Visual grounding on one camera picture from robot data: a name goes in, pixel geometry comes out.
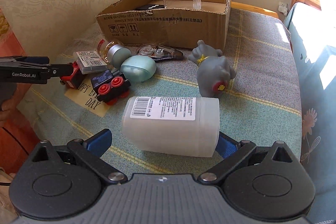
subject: metal screw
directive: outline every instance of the metal screw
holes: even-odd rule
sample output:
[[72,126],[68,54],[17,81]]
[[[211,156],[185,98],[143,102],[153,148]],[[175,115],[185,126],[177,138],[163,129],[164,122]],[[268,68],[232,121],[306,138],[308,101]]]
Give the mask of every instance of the metal screw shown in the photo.
[[120,180],[123,180],[125,178],[125,175],[123,173],[120,173],[120,172],[113,172],[113,173],[109,174],[108,178],[109,178],[109,180],[112,180],[112,181],[120,181]]
[[201,179],[203,181],[214,181],[217,179],[217,176],[214,173],[203,173]]

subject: gray animal toy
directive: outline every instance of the gray animal toy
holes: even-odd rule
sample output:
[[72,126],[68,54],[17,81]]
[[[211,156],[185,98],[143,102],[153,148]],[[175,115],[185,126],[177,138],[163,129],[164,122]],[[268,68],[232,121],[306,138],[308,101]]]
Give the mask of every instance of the gray animal toy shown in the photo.
[[196,79],[201,96],[214,97],[236,77],[236,71],[221,50],[215,50],[203,40],[198,40],[197,45],[187,59],[198,65]]

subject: barcode label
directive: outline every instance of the barcode label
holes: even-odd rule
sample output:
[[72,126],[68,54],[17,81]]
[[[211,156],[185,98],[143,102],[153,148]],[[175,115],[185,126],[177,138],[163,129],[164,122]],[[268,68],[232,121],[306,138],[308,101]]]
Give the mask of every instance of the barcode label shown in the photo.
[[87,66],[101,66],[103,63],[99,60],[86,61]]
[[84,67],[106,66],[106,62],[96,51],[76,52]]
[[137,97],[131,118],[194,121],[196,98]]

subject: red toy wheel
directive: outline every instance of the red toy wheel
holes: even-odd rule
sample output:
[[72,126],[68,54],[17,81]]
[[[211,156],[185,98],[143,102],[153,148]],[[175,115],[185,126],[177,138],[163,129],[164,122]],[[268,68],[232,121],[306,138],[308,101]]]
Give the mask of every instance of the red toy wheel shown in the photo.
[[111,81],[111,87],[117,88],[124,83],[124,79],[121,76],[114,77]]
[[114,98],[114,99],[112,99],[111,101],[107,102],[106,104],[107,104],[108,106],[113,106],[117,101],[118,101],[118,98]]
[[98,94],[99,95],[106,95],[107,93],[109,93],[111,90],[111,86],[109,84],[104,84],[104,85],[101,85],[99,88],[98,88]]
[[128,91],[124,92],[122,95],[120,95],[119,97],[120,97],[120,98],[126,98],[126,97],[128,97],[129,92],[130,92],[130,91],[128,90]]

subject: cardboard box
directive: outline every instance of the cardboard box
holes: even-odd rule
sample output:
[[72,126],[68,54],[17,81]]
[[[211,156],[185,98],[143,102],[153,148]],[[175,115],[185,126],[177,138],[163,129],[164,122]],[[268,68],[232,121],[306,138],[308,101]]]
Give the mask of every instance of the cardboard box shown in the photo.
[[231,0],[201,0],[202,10],[182,8],[134,11],[162,0],[121,0],[96,16],[107,40],[129,46],[147,43],[193,49],[202,39],[221,50],[225,47]]

